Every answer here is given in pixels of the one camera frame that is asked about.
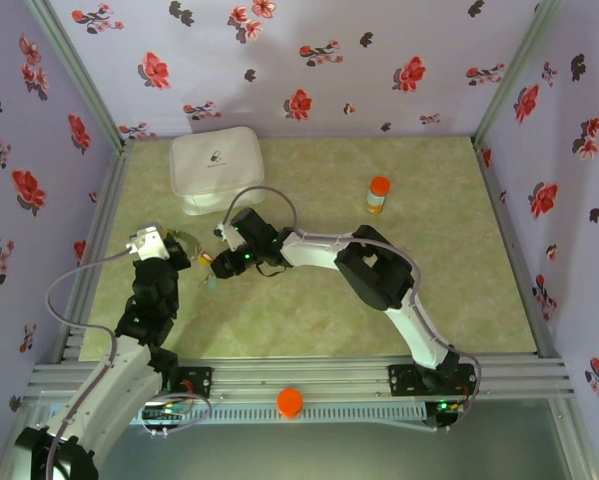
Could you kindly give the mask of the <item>white zip storage case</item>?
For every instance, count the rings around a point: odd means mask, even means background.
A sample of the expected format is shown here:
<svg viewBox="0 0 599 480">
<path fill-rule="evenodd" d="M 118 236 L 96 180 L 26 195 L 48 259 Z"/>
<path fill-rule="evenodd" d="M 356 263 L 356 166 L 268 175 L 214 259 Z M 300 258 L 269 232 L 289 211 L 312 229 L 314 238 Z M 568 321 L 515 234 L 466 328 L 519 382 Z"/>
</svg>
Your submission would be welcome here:
<svg viewBox="0 0 599 480">
<path fill-rule="evenodd" d="M 177 137 L 169 163 L 171 190 L 190 216 L 225 211 L 239 192 L 265 183 L 258 137 L 244 126 Z"/>
</svg>

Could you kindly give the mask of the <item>orange-capped pill bottle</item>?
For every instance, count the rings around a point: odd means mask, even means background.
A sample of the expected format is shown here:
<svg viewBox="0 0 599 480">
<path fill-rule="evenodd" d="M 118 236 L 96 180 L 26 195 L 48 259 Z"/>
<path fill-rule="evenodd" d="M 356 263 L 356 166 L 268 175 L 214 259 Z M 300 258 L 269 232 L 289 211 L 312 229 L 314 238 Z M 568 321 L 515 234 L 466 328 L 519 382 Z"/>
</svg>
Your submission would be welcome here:
<svg viewBox="0 0 599 480">
<path fill-rule="evenodd" d="M 390 192 L 391 183 L 385 176 L 375 176 L 369 185 L 366 197 L 366 209 L 372 214 L 379 214 Z"/>
</svg>

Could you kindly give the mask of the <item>orange emergency stop button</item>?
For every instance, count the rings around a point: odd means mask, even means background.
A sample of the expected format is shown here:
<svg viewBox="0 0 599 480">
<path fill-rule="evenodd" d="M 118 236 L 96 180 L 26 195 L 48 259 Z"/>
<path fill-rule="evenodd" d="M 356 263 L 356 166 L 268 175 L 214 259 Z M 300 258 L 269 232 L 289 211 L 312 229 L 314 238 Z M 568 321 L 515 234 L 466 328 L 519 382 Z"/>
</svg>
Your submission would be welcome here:
<svg viewBox="0 0 599 480">
<path fill-rule="evenodd" d="M 284 388 L 276 399 L 279 414 L 288 419 L 297 418 L 303 410 L 304 400 L 301 392 L 294 387 Z"/>
</svg>

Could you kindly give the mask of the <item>grey metal panel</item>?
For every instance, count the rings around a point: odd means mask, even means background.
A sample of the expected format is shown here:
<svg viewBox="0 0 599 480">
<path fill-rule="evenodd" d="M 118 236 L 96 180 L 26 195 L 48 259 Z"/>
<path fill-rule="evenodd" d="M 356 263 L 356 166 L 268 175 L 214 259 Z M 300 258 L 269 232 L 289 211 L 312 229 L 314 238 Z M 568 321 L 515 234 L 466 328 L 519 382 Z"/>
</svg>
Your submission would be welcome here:
<svg viewBox="0 0 599 480">
<path fill-rule="evenodd" d="M 547 401 L 477 405 L 449 433 L 381 423 L 132 425 L 98 480 L 599 480 L 574 415 Z"/>
</svg>

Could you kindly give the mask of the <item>aluminium side rail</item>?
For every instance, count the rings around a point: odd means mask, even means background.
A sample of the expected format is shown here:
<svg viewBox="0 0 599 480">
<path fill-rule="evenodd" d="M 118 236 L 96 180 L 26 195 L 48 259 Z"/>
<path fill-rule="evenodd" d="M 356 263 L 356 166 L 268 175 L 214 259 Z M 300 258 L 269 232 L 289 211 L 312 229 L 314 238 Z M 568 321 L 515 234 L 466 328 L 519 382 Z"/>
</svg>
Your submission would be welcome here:
<svg viewBox="0 0 599 480">
<path fill-rule="evenodd" d="M 105 257 L 132 148 L 133 141 L 125 142 L 120 152 L 112 157 L 105 182 L 99 192 L 95 214 L 86 239 L 83 257 L 85 263 Z M 66 308 L 66 316 L 69 320 L 79 325 L 87 323 L 101 270 L 101 266 L 90 267 L 71 276 L 73 284 Z M 60 364 L 78 361 L 84 338 L 84 329 L 61 326 L 59 337 L 53 347 L 51 362 Z"/>
<path fill-rule="evenodd" d="M 540 305 L 535 300 L 531 291 L 531 288 L 535 285 L 535 277 L 531 275 L 525 261 L 521 243 L 507 204 L 502 203 L 499 199 L 499 194 L 503 192 L 503 189 L 492 168 L 488 168 L 483 160 L 483 147 L 476 141 L 475 137 L 471 137 L 470 140 L 535 343 L 535 354 L 541 358 L 558 358 L 559 354 L 552 343 Z"/>
</svg>

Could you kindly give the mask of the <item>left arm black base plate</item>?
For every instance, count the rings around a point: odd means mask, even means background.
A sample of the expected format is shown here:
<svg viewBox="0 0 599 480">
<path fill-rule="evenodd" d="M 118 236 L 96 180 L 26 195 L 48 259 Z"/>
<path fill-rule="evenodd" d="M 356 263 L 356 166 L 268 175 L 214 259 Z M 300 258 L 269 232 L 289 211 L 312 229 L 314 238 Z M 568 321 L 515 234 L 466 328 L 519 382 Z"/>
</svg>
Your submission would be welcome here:
<svg viewBox="0 0 599 480">
<path fill-rule="evenodd" d="M 213 384 L 211 367 L 177 367 L 171 373 L 163 388 L 163 393 L 195 393 L 208 399 Z"/>
</svg>

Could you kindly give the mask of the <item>long aluminium mounting rail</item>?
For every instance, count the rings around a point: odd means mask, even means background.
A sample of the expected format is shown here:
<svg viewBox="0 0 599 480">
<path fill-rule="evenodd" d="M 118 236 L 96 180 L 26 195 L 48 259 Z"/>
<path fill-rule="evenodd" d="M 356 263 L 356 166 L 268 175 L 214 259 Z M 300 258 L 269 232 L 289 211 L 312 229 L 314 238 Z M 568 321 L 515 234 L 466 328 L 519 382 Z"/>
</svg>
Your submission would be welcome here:
<svg viewBox="0 0 599 480">
<path fill-rule="evenodd" d="M 182 361 L 212 369 L 210 398 L 264 403 L 288 386 L 315 402 L 391 401 L 389 367 L 410 364 L 402 356 L 226 358 Z M 562 360 L 536 355 L 485 355 L 478 397 L 484 400 L 572 398 Z"/>
</svg>

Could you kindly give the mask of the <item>aluminium corner post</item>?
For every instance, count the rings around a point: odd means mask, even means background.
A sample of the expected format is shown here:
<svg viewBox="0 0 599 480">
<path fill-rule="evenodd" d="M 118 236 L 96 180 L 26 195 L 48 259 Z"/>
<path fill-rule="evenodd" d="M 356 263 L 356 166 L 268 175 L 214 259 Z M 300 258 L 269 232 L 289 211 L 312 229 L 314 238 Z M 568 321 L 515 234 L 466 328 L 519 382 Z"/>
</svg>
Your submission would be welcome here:
<svg viewBox="0 0 599 480">
<path fill-rule="evenodd" d="M 552 23 L 563 3 L 564 0 L 541 0 L 537 3 L 532 21 L 507 67 L 503 80 L 488 104 L 477 130 L 471 136 L 474 149 L 479 148 L 483 144 L 487 133 L 501 114 L 505 101 L 511 95 L 515 83 L 524 74 L 535 51 L 550 31 Z"/>
<path fill-rule="evenodd" d="M 105 133 L 109 143 L 117 152 L 122 152 L 125 141 L 121 139 L 117 127 L 114 125 L 112 115 L 50 1 L 23 0 L 23 2 L 32 13 L 37 24 L 44 31 L 75 87 Z"/>
</svg>

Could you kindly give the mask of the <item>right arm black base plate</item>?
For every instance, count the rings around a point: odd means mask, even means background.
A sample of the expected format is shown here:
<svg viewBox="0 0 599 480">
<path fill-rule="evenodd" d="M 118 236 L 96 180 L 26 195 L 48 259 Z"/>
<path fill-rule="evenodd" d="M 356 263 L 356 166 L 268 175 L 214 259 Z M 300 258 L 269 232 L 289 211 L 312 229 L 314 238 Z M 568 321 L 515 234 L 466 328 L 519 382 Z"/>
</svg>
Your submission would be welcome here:
<svg viewBox="0 0 599 480">
<path fill-rule="evenodd" d="M 438 372 L 416 364 L 390 365 L 388 384 L 393 397 L 470 395 L 477 375 L 471 364 L 459 364 L 451 373 Z"/>
</svg>

